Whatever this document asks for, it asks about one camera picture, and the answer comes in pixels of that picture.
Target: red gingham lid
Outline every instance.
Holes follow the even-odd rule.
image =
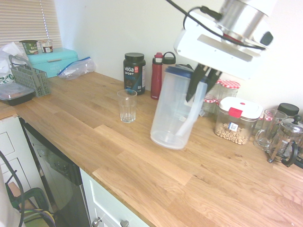
[[[273,120],[273,117],[271,117],[271,116],[267,116],[266,118],[265,118],[265,121],[267,121],[267,122],[270,122],[270,121],[272,121]]]
[[[206,95],[204,97],[204,102],[206,102],[206,103],[215,103],[216,101],[217,101],[217,99],[212,95]]]
[[[238,82],[232,80],[221,80],[221,85],[231,89],[239,89],[241,87]]]

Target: blue lid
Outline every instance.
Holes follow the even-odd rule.
[[[183,76],[186,78],[191,78],[191,75],[193,74],[193,70],[182,66],[182,65],[176,65],[176,66],[168,66],[165,70],[166,72],[172,73],[172,74],[176,74],[179,76]]]

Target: empty glass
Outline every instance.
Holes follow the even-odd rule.
[[[137,92],[126,89],[118,91],[121,121],[131,123],[136,119]]]
[[[261,129],[256,134],[256,139],[253,144],[264,151],[269,150],[269,145],[276,135],[279,125],[282,120],[286,119],[287,115],[276,109],[267,109],[264,111],[263,123]]]

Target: dishwasher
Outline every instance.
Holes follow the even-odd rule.
[[[79,167],[31,125],[20,119],[46,188],[57,227],[90,227]]]

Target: french press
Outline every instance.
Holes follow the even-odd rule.
[[[303,136],[303,124],[299,115],[281,121],[277,134],[269,146],[269,163],[281,161],[285,166],[292,165],[298,155],[298,144]]]

